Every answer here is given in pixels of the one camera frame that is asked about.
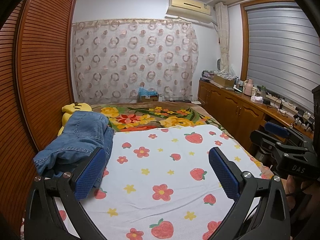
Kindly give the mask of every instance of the white wall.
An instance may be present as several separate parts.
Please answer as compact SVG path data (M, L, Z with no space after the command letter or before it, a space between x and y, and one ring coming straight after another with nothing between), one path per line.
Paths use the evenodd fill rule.
M117 18L164 19L168 5L169 0L77 0L73 23ZM212 14L216 21L215 11ZM213 24L194 24L194 29L199 44L198 65L192 79L192 94L196 99L202 70L217 69L220 47Z
M229 62L238 77L241 74L242 66L242 17L240 5L228 7L229 12Z

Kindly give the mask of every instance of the yellow plush toy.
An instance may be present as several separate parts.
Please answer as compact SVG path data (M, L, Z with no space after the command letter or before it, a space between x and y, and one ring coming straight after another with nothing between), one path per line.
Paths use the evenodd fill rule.
M62 127L58 132L58 136L62 133L64 126L66 125L67 121L69 120L70 116L75 112L75 111L92 111L91 106L89 106L86 103L74 103L71 105L66 105L62 108L62 112L64 112L62 116Z

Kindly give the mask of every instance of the window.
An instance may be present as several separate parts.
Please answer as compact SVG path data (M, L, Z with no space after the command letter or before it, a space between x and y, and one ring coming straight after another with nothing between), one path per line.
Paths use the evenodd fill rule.
M244 7L248 17L247 78L313 112L320 84L319 37L295 2Z

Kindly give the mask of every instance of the wall-mounted air conditioner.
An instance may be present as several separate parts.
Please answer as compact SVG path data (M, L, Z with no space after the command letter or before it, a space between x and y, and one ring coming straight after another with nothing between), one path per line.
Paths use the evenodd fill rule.
M194 0L169 0L167 14L211 23L210 6Z

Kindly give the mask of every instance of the blue denim fabric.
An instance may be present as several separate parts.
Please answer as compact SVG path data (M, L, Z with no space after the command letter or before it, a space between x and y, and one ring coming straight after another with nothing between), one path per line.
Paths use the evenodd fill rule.
M110 159L114 130L108 127L108 118L96 112L76 111L69 118L63 132L33 161L38 174L43 177L60 177L89 156L96 147L106 151L106 165ZM94 187L99 187L104 169Z

